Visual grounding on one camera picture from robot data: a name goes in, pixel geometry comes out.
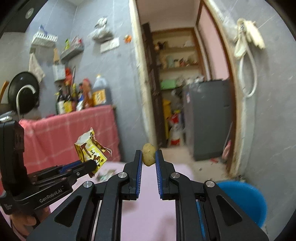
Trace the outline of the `person's left hand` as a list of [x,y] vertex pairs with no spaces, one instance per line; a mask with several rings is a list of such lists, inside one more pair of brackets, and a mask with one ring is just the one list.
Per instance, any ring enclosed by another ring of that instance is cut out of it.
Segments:
[[[40,214],[38,220],[42,222],[45,218],[50,215],[51,211],[49,207],[44,208],[42,211],[40,210]],[[34,226],[37,224],[37,220],[35,217],[30,215],[24,215],[22,213],[14,213],[10,215],[10,219],[14,228],[24,236],[29,235],[29,231],[27,230],[27,226]]]

